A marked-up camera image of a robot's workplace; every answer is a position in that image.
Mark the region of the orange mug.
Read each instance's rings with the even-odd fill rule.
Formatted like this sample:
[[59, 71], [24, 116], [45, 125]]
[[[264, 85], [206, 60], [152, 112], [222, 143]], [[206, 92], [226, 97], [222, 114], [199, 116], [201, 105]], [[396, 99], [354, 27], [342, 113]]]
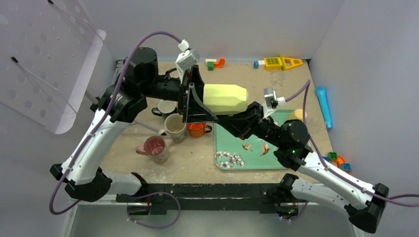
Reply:
[[188, 123], [187, 129], [189, 135], [194, 138], [200, 138], [207, 133], [212, 132], [212, 126], [207, 125], [205, 122], [201, 123]]

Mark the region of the cream floral mug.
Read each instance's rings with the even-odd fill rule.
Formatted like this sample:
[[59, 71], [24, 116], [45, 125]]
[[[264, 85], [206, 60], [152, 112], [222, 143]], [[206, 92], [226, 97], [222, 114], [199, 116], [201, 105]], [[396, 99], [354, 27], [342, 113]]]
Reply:
[[164, 128], [158, 134], [168, 135], [174, 143], [183, 143], [188, 135], [187, 126], [183, 122], [183, 116], [179, 114], [169, 115], [164, 122]]

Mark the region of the pale green faceted mug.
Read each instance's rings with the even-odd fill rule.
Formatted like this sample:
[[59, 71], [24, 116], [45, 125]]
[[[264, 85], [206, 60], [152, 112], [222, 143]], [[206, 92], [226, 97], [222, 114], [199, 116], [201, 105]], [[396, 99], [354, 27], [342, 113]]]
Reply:
[[248, 90], [235, 84], [206, 84], [203, 104], [215, 115], [235, 115], [248, 107]]

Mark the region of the dark green mug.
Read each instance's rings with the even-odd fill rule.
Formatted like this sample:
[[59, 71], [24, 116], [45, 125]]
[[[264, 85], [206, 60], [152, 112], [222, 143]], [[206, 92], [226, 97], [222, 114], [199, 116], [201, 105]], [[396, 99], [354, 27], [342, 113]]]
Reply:
[[166, 120], [168, 116], [177, 113], [177, 103], [175, 101], [161, 100], [157, 107], [151, 109], [151, 112], [153, 115]]

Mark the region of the pink ghost mug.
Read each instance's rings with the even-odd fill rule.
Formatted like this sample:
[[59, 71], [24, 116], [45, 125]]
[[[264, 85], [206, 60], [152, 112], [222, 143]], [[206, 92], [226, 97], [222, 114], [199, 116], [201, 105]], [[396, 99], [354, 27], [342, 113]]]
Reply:
[[154, 163], [162, 164], [169, 159], [170, 153], [167, 144], [161, 136], [151, 136], [142, 146], [137, 146], [135, 152], [148, 156]]

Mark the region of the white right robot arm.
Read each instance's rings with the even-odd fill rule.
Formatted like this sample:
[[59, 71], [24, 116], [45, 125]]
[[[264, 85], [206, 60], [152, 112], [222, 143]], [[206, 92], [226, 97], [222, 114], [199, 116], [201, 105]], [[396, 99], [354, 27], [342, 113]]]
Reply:
[[323, 193], [343, 198], [343, 209], [352, 225], [367, 233], [376, 233], [389, 188], [382, 183], [357, 179], [324, 160], [319, 151], [310, 146], [314, 142], [310, 141], [303, 121], [291, 119], [276, 124], [264, 112], [261, 104], [253, 102], [241, 113], [218, 115], [216, 123], [242, 140], [254, 135], [275, 146], [274, 156], [282, 166], [320, 181], [326, 188]]

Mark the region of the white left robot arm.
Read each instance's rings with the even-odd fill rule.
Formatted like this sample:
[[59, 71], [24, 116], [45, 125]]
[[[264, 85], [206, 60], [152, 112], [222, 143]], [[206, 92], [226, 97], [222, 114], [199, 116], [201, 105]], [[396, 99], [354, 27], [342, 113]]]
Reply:
[[113, 192], [135, 202], [146, 199], [141, 176], [107, 172], [100, 164], [119, 135], [147, 108], [148, 98], [176, 102], [183, 122], [218, 121], [214, 110], [204, 104], [199, 59], [195, 49], [182, 48], [175, 61], [178, 79], [159, 74], [156, 51], [149, 47], [136, 48], [124, 60], [117, 81], [92, 105], [93, 121], [77, 148], [64, 163], [50, 168], [71, 198], [94, 202]]

